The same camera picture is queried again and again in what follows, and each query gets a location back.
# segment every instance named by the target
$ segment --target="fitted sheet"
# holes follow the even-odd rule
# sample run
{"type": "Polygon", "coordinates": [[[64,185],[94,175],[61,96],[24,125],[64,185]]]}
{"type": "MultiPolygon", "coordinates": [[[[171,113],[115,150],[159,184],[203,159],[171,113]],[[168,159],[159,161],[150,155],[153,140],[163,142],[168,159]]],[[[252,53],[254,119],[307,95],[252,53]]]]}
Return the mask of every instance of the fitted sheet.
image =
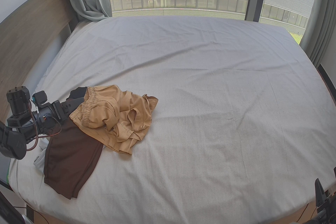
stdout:
{"type": "Polygon", "coordinates": [[[159,99],[128,156],[104,148],[77,199],[44,184],[33,161],[9,182],[68,223],[267,223],[335,182],[336,107],[282,27],[193,16],[108,18],[73,33],[36,91],[64,101],[117,84],[159,99]]]}

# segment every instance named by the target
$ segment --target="bed frame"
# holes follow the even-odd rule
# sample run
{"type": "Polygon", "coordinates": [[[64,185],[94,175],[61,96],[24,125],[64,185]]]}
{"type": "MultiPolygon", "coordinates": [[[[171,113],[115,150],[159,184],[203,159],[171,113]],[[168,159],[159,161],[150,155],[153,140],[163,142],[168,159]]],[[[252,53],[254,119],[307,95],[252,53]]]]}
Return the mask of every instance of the bed frame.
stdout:
{"type": "Polygon", "coordinates": [[[69,0],[28,0],[0,23],[0,120],[10,106],[6,92],[23,84],[61,30],[75,18],[69,0]]]}

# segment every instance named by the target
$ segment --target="white bed sheet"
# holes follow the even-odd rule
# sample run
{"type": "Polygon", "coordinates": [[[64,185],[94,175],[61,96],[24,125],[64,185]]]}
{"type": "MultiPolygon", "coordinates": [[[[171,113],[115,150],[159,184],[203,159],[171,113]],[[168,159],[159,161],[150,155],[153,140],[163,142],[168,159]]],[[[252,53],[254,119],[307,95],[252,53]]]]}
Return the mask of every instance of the white bed sheet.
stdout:
{"type": "Polygon", "coordinates": [[[105,148],[68,200],[44,184],[37,147],[9,182],[68,223],[267,223],[335,182],[336,108],[281,27],[192,16],[108,18],[72,34],[37,90],[64,101],[78,86],[156,96],[133,155],[105,148]]]}

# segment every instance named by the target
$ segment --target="bed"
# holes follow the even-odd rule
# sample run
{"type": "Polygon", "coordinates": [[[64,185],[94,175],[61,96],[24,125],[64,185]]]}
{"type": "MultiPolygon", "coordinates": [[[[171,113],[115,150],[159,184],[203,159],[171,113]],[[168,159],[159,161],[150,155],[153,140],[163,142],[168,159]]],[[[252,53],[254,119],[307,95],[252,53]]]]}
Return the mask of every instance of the bed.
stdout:
{"type": "Polygon", "coordinates": [[[336,107],[282,27],[194,17],[82,22],[36,91],[64,101],[117,84],[159,99],[133,155],[104,148],[77,199],[43,182],[39,147],[11,160],[11,188],[67,223],[269,223],[335,183],[336,107]]]}

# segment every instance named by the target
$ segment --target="baseboard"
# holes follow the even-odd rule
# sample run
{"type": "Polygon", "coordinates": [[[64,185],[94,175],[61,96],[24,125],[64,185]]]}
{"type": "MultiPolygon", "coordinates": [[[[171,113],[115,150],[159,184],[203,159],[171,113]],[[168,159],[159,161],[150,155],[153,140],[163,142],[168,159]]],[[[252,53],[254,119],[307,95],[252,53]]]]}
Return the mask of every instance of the baseboard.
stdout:
{"type": "Polygon", "coordinates": [[[327,87],[329,88],[330,94],[334,97],[334,100],[336,100],[336,89],[332,81],[330,80],[327,72],[324,70],[322,65],[319,65],[317,70],[320,72],[324,82],[326,83],[327,87]]]}

